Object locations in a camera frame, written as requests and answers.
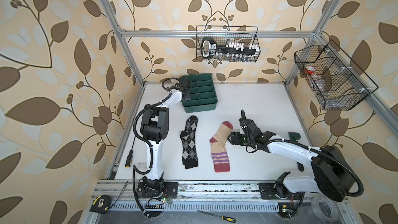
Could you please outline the green plastic divided tray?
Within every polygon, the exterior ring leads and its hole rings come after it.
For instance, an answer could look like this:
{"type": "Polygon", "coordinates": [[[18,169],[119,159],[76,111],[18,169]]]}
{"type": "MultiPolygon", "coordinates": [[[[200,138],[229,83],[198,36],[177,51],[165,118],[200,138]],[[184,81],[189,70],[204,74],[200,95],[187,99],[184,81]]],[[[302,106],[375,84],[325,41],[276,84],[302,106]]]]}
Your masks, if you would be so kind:
{"type": "Polygon", "coordinates": [[[184,78],[191,82],[190,100],[182,102],[185,112],[197,113],[215,110],[218,98],[212,74],[185,75],[184,78]]]}

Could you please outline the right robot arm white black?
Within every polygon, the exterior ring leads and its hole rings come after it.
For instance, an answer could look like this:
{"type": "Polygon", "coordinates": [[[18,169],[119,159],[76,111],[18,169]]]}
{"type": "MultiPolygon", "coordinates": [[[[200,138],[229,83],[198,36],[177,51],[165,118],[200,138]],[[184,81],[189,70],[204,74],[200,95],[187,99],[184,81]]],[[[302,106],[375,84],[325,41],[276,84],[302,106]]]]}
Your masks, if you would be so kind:
{"type": "Polygon", "coordinates": [[[361,179],[337,148],[328,145],[310,147],[273,132],[262,132],[253,120],[246,117],[245,111],[241,111],[239,126],[242,132],[232,132],[228,137],[232,145],[251,147],[253,152],[280,155],[302,166],[299,174],[284,172],[267,193],[286,199],[297,193],[304,195],[309,192],[323,194],[336,202],[363,195],[361,179]]]}

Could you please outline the beige sock maroon purple stripes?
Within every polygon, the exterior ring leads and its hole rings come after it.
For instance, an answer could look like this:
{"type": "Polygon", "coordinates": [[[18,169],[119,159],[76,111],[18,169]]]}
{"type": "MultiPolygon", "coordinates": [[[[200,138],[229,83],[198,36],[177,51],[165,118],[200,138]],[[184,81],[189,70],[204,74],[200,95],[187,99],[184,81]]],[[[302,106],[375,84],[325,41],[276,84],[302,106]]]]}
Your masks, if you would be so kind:
{"type": "Polygon", "coordinates": [[[232,130],[232,124],[228,121],[224,121],[215,135],[210,139],[211,158],[216,173],[230,171],[230,161],[226,151],[226,143],[232,130]]]}

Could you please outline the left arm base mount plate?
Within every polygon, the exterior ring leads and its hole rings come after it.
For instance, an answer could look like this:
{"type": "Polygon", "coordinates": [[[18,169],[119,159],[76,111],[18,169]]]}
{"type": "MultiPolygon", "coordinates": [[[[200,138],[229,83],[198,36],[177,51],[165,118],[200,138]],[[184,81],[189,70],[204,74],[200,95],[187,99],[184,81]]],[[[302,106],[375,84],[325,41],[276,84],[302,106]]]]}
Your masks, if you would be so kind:
{"type": "Polygon", "coordinates": [[[176,181],[164,182],[162,180],[144,179],[138,185],[138,196],[144,199],[167,198],[174,199],[178,194],[179,183],[176,181]]]}

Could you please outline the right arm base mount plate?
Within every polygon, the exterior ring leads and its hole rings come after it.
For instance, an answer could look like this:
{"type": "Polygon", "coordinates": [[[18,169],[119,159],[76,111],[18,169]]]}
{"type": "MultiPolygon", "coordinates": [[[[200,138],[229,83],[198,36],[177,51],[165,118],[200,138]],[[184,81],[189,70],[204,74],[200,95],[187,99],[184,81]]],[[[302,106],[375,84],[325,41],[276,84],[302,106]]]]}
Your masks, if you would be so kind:
{"type": "Polygon", "coordinates": [[[274,182],[259,183],[259,192],[262,200],[291,201],[300,200],[300,192],[291,193],[284,186],[276,186],[274,182]]]}

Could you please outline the black grey argyle sock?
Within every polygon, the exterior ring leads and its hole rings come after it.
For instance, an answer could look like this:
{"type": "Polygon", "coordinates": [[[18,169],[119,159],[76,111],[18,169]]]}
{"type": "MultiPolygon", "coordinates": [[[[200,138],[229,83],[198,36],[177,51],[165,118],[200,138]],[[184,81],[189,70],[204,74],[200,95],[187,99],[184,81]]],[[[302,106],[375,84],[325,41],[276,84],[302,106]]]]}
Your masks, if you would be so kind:
{"type": "Polygon", "coordinates": [[[197,116],[190,116],[186,121],[184,130],[180,134],[182,142],[182,164],[186,170],[199,166],[195,140],[197,126],[197,116]]]}

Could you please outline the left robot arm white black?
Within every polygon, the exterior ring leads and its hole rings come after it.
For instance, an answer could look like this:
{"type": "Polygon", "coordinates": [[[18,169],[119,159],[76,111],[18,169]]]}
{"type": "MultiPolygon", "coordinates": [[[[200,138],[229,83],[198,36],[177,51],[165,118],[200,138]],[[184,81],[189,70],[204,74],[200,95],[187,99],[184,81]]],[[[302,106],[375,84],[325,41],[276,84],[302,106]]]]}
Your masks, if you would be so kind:
{"type": "Polygon", "coordinates": [[[169,133],[169,110],[180,102],[190,99],[191,80],[186,77],[167,78],[162,82],[164,93],[156,93],[154,100],[149,100],[133,120],[134,140],[146,144],[147,167],[139,170],[133,162],[133,150],[130,150],[125,162],[126,168],[133,173],[143,175],[143,188],[153,195],[164,191],[162,148],[163,140],[169,133]]]}

